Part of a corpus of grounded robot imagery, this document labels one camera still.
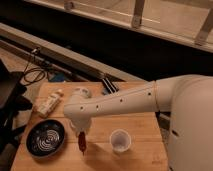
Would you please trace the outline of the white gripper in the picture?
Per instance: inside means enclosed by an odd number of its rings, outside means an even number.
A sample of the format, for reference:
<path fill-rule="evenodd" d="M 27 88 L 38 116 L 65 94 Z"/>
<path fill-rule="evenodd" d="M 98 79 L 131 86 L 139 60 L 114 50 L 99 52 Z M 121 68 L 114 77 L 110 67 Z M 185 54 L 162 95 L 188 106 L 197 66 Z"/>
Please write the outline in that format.
<path fill-rule="evenodd" d="M 80 132 L 88 133 L 91 124 L 92 120 L 90 118 L 77 118 L 70 120 L 70 127 L 76 134 L 79 134 Z"/>

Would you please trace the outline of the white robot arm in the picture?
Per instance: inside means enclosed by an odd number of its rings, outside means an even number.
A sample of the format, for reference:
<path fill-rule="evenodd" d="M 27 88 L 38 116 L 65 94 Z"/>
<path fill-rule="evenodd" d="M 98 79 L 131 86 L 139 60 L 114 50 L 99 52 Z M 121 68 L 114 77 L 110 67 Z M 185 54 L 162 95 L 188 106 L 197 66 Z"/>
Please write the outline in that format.
<path fill-rule="evenodd" d="M 99 97 L 78 87 L 63 108 L 77 134 L 93 117 L 144 112 L 171 114 L 169 171 L 213 171 L 213 76 L 164 78 Z"/>

